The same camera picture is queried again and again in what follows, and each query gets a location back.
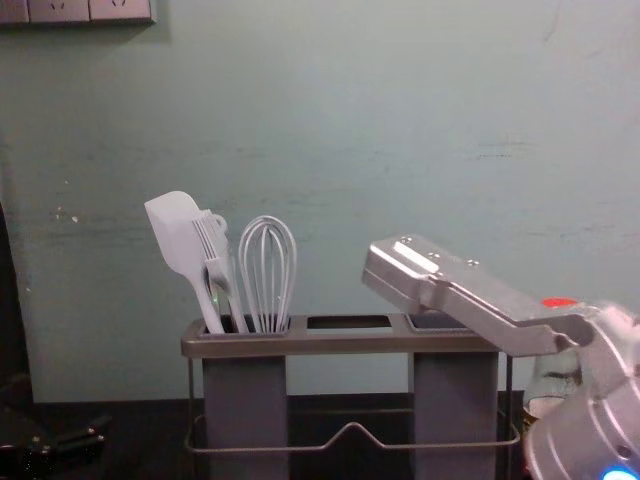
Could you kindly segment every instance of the table surface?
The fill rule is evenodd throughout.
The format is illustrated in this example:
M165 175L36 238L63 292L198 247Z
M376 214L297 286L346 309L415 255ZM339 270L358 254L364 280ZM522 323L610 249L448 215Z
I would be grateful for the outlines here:
M521 394L515 394L514 403L514 422L518 425ZM384 408L387 413L363 413L371 408ZM323 443L355 418L386 442L404 443L410 436L409 408L410 397L406 394L292 397L290 442ZM328 409L335 413L320 414ZM201 402L196 410L202 411ZM40 422L57 434L83 427L104 414L113 417L102 460L55 475L51 480L194 480L190 457L183 447L188 423L185 400L39 405L36 414ZM517 474L520 464L516 447L512 480L520 480ZM293 455L290 459L292 480L409 480L409 465L407 452L381 452L358 432L348 434L330 451Z

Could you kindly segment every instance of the whisk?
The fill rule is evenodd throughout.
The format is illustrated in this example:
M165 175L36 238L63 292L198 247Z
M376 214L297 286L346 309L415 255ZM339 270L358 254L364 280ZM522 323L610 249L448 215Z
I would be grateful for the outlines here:
M296 281L295 239L281 220L260 216L240 237L238 264L256 332L282 332Z

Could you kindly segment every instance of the utensil holder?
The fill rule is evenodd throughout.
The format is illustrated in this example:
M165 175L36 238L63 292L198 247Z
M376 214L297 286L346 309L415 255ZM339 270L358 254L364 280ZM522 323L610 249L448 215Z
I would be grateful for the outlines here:
M288 445L287 355L399 352L410 354L413 443L387 444L351 421L322 445ZM442 315L298 316L282 334L244 335L210 335L197 320L182 354L191 402L202 360L208 447L193 445L193 414L185 446L210 456L209 480L287 480L290 454L325 451L354 429L381 450L413 451L414 480L493 480L496 449L520 440L508 417L512 438L496 440L498 351Z

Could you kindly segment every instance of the white fork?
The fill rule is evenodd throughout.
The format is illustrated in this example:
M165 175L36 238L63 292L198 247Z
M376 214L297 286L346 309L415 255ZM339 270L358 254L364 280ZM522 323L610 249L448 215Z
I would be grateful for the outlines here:
M210 282L218 285L225 292L237 332L249 333L240 304L238 287L230 265L228 241L224 234L226 227L224 218L212 214L210 211L204 211L202 215L193 220L193 224L202 241L205 254L204 263L209 273Z

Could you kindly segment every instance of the wall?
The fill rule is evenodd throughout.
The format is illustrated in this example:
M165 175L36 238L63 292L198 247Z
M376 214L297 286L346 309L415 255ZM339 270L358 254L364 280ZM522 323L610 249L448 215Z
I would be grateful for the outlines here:
M142 207L174 189L234 241L284 219L298 312L390 310L360 271L408 231L532 295L639 309L639 77L632 0L165 0L147 29L2 33L37 399L185 394L198 308ZM292 392L402 391L404 361L298 360Z

